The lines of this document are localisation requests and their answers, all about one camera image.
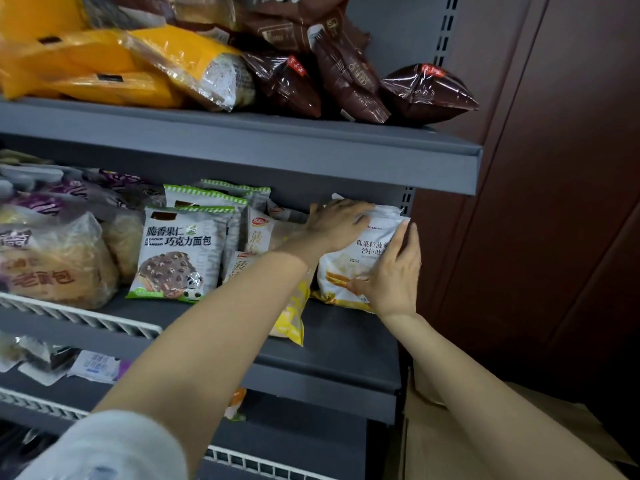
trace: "forearm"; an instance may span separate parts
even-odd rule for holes
[[[155,419],[180,441],[194,473],[231,395],[308,270],[291,253],[260,257],[172,323],[95,411]]]
[[[499,478],[624,478],[567,429],[437,333],[420,315],[388,317],[383,322],[427,373]]]

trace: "person's right hand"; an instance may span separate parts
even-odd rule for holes
[[[408,221],[400,224],[380,256],[367,280],[351,280],[349,291],[364,295],[373,311],[382,320],[392,315],[413,315],[420,275],[420,242],[418,227],[413,223],[409,230],[406,248],[400,252]]]

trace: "white wire rack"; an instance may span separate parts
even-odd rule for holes
[[[133,337],[144,337],[149,340],[155,339],[162,332],[161,327],[150,323],[114,317],[89,310],[80,310],[71,306],[57,305],[8,293],[0,293],[0,305],[5,308],[16,308],[21,312],[47,315],[57,320],[69,321],[93,328],[104,328],[112,332],[126,333]]]
[[[53,403],[46,399],[23,394],[0,387],[0,402],[27,408],[48,416],[69,421],[78,421],[89,414],[87,411],[71,408],[64,404]],[[209,445],[205,460],[221,463],[232,468],[239,468],[249,473],[276,480],[335,480],[313,472],[293,468],[274,461],[265,460],[215,445]]]

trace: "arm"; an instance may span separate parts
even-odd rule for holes
[[[398,229],[364,294],[380,320],[420,364],[498,478],[624,479],[606,460],[434,330],[415,313],[420,245],[415,224],[400,253]]]
[[[314,212],[306,231],[192,306],[140,355],[93,412],[133,411],[178,439],[193,476],[231,395],[294,288],[328,252],[356,240],[372,208],[347,201]]]

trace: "green striped package edge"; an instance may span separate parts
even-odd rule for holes
[[[199,189],[197,187],[192,187],[191,185],[164,184],[164,190],[181,192],[183,194],[204,195],[205,197],[219,197],[228,200],[229,202],[239,203],[240,205],[249,205],[247,199],[244,199],[242,197],[233,197],[232,195],[227,195],[222,192],[218,192],[217,190]]]
[[[188,210],[189,212],[212,212],[214,214],[233,214],[236,211],[235,207],[228,207],[226,205],[212,205],[199,207],[197,205],[187,205],[185,207],[147,207],[147,209],[164,210],[165,212],[176,212],[178,210]]]
[[[271,192],[271,187],[250,187],[249,185],[234,185],[222,180],[210,180],[208,178],[201,179],[203,184],[220,185],[221,187],[229,187],[231,189],[249,190],[252,192]]]

